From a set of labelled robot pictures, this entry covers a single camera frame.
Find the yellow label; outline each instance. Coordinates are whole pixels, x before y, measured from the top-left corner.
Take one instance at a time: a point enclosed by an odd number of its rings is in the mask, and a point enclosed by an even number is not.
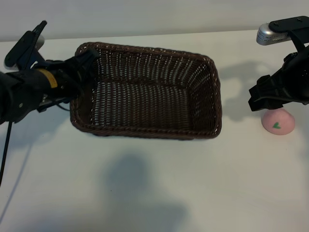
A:
[[[57,88],[58,87],[58,83],[57,83],[54,75],[52,75],[51,72],[47,71],[46,69],[36,69],[36,70],[40,71],[41,73],[44,74],[44,76],[46,76],[47,80],[50,83],[51,88]]]

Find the wicker basket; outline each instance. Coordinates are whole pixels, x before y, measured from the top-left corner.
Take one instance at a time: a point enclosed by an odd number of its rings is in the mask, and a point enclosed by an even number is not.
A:
[[[160,48],[86,43],[95,79],[70,103],[72,124],[99,136],[204,139],[221,131],[220,82],[206,56]]]

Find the white wall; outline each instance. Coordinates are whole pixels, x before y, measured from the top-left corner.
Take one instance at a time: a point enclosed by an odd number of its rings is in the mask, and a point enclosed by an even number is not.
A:
[[[309,15],[309,0],[2,0],[0,41],[16,40],[42,20],[45,38],[256,29]]]

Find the basket rim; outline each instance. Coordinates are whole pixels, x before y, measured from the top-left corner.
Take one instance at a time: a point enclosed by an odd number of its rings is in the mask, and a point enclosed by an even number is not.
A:
[[[156,129],[156,128],[140,128],[133,126],[98,126],[88,124],[82,121],[78,111],[78,101],[77,99],[70,102],[70,120],[77,129],[83,132],[90,132],[98,135],[122,135],[122,136],[134,136],[134,137],[151,137],[160,138],[162,135],[164,138],[185,138],[185,139],[195,139],[195,138],[214,138],[217,137],[222,128],[222,106],[221,106],[221,94],[220,94],[220,81],[218,77],[218,71],[214,65],[214,61],[208,56],[204,56],[197,53],[185,52],[185,51],[174,51],[164,48],[152,48],[152,47],[139,47],[130,45],[120,45],[112,43],[102,43],[102,42],[87,42],[80,45],[76,51],[76,54],[80,54],[80,51],[87,49],[85,47],[92,47],[102,49],[104,51],[121,51],[126,53],[144,53],[144,54],[154,54],[162,56],[173,56],[182,57],[188,59],[195,59],[206,63],[210,66],[213,75],[210,75],[212,79],[212,89],[217,90],[217,94],[214,94],[214,128],[208,131],[196,131],[196,130],[177,130],[177,129]]]

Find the pink peach toy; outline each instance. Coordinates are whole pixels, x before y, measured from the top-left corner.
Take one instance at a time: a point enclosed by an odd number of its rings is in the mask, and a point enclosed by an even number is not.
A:
[[[267,110],[262,118],[262,124],[272,134],[286,135],[294,130],[295,119],[284,109]]]

